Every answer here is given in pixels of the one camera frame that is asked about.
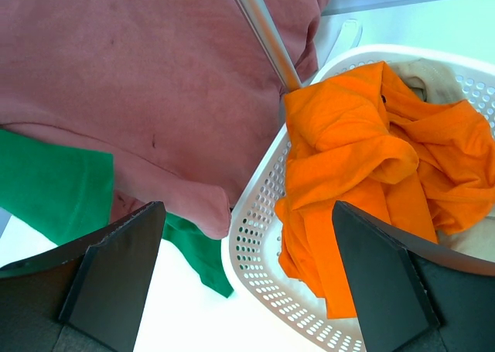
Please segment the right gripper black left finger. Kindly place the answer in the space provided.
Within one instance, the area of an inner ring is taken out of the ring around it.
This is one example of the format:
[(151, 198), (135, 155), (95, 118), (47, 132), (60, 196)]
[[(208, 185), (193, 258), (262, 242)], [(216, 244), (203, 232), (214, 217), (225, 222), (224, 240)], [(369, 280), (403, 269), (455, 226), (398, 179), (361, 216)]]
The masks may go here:
[(151, 202), (1, 268), (3, 351), (132, 351), (166, 209)]

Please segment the orange t shirt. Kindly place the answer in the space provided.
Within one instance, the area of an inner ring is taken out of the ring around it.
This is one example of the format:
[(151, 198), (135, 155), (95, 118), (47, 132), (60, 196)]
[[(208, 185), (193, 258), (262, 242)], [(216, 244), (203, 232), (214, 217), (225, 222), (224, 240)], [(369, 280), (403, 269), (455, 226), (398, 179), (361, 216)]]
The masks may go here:
[(486, 119), (458, 92), (421, 99), (384, 62), (357, 67), (287, 95), (292, 147), (280, 265), (324, 299), (330, 319), (354, 318), (336, 242), (337, 201), (436, 241), (486, 217), (494, 206), (494, 140)]

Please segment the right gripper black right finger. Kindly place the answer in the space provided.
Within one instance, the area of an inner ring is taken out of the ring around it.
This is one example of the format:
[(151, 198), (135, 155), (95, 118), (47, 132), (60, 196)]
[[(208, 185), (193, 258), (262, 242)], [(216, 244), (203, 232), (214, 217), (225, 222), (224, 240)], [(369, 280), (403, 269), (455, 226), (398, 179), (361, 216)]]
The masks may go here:
[(494, 264), (343, 201), (332, 214), (369, 351), (492, 351)]

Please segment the green t shirt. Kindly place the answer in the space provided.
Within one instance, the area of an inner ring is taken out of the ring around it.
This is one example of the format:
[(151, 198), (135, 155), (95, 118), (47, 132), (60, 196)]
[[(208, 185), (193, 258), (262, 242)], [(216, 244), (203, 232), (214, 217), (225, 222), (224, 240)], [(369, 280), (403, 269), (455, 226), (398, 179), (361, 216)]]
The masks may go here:
[[(141, 206), (114, 189), (112, 155), (1, 132), (1, 207), (54, 244), (78, 239)], [(205, 286), (225, 298), (233, 293), (218, 240), (171, 213), (162, 237), (177, 247)]]

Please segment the pink t shirt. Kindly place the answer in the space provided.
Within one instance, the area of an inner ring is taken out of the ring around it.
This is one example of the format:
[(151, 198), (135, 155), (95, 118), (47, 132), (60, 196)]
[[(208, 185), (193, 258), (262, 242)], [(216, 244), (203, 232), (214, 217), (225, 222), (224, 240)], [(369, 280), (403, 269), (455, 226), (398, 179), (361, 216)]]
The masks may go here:
[(213, 239), (283, 91), (234, 0), (1, 0), (1, 127), (111, 153), (121, 195)]

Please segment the beige t shirt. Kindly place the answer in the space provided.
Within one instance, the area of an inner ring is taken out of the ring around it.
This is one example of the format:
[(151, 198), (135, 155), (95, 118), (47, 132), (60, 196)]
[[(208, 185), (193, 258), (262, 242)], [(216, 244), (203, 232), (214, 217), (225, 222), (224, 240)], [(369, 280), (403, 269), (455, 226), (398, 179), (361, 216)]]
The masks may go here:
[[(425, 60), (409, 60), (391, 64), (391, 69), (422, 101), (450, 104), (465, 98), (452, 70), (445, 64)], [(439, 234), (442, 246), (474, 258), (494, 261), (494, 211), (478, 223), (458, 234)]]

